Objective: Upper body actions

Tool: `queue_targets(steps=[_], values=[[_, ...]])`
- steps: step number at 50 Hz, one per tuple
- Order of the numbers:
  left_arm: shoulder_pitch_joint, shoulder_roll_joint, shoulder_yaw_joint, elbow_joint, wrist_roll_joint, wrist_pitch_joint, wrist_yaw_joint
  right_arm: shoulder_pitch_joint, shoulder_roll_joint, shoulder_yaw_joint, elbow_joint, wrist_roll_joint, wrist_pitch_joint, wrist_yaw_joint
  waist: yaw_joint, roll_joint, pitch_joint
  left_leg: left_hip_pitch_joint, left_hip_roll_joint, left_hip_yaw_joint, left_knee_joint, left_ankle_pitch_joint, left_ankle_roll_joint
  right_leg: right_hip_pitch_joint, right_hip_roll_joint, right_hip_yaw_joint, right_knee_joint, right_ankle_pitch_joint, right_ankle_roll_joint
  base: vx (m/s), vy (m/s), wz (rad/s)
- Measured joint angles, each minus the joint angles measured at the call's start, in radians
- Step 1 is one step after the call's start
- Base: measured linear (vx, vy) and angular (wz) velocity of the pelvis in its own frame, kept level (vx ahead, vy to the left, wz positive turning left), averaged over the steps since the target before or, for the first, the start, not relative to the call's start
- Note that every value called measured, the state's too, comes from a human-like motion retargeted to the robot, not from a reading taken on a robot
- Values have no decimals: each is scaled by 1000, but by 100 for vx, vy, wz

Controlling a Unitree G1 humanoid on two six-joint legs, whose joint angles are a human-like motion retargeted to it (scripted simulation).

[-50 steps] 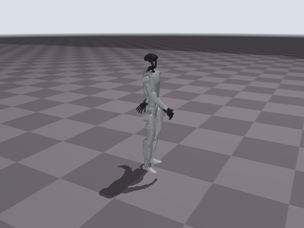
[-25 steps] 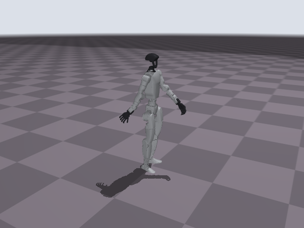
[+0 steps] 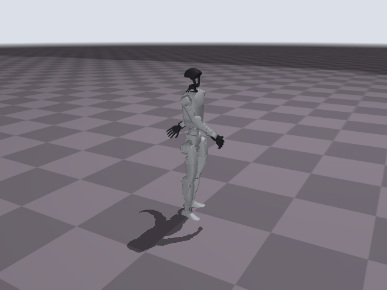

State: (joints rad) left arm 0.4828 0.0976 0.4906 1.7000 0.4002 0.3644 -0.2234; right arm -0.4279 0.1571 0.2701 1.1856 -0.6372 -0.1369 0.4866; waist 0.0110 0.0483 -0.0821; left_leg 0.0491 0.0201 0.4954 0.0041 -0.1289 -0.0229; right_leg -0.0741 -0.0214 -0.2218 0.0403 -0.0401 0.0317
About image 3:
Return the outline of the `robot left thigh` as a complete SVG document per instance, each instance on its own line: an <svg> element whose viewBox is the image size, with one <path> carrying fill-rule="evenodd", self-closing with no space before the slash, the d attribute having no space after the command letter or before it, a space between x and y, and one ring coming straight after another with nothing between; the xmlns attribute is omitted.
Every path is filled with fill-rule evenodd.
<svg viewBox="0 0 387 290"><path fill-rule="evenodd" d="M201 142L197 147L199 148L197 148L198 170L197 170L196 178L199 177L199 175L203 171L204 166L206 164L207 154L208 154L207 138L201 136Z"/></svg>

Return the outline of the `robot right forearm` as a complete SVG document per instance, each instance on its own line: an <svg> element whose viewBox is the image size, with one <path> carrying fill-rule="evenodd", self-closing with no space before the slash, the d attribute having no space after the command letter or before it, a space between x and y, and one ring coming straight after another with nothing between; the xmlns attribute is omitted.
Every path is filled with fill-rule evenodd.
<svg viewBox="0 0 387 290"><path fill-rule="evenodd" d="M194 119L194 124L199 130L202 130L207 136L217 138L218 134L203 123L199 118Z"/></svg>

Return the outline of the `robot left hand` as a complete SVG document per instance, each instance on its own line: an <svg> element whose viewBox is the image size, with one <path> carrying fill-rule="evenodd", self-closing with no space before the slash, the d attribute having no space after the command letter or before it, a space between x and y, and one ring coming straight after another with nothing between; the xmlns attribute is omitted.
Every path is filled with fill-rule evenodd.
<svg viewBox="0 0 387 290"><path fill-rule="evenodd" d="M183 122L183 121L181 121L181 122ZM182 129L183 127L181 127L179 124L181 123L181 122L179 122L178 123L178 125L176 125L176 126L173 126L172 128L170 128L170 129L168 129L166 132L168 132L169 130L171 130L171 131L169 131L168 133L167 133L167 135L170 133L170 132L172 132L171 134L169 134L169 136L171 136L173 133L173 135L171 136L171 138L177 133L177 135L176 135L176 137L178 137L178 134L179 134L179 131L180 131L180 129ZM184 126L185 127L185 126ZM168 137L169 137L168 136Z"/></svg>

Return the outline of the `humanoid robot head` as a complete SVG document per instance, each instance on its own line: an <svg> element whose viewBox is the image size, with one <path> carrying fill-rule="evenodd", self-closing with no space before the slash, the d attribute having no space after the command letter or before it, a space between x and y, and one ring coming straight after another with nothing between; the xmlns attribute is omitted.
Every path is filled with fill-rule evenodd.
<svg viewBox="0 0 387 290"><path fill-rule="evenodd" d="M191 89L194 89L194 91L191 91L191 92L198 92L196 87L199 87L200 85L200 75L202 75L202 72L196 68L190 68L186 70L186 72L184 73L184 76L190 78L193 81L193 84L189 85L189 88L188 88L189 91ZM196 83L195 81L196 78L198 78L198 83Z"/></svg>

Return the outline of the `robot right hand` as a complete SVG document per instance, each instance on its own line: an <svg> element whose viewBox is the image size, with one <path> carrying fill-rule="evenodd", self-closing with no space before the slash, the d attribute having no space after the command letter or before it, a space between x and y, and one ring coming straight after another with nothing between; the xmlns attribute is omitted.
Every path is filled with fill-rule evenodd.
<svg viewBox="0 0 387 290"><path fill-rule="evenodd" d="M224 144L224 140L222 139L222 138L224 138L223 136L217 136L217 138L216 139L214 139L214 137L211 137L211 139L213 139L214 141L216 141L216 144L218 145L218 149L220 149L222 146L223 146L223 144Z"/></svg>

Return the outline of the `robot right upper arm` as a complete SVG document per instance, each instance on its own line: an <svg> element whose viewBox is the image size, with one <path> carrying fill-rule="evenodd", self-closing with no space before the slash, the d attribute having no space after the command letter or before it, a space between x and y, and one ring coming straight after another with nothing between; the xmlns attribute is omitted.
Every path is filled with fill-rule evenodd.
<svg viewBox="0 0 387 290"><path fill-rule="evenodd" d="M180 99L180 103L182 107L185 109L187 112L191 122L194 124L194 119L199 118L201 120L200 116L195 116L195 110L192 106L192 100L189 95L185 95Z"/></svg>

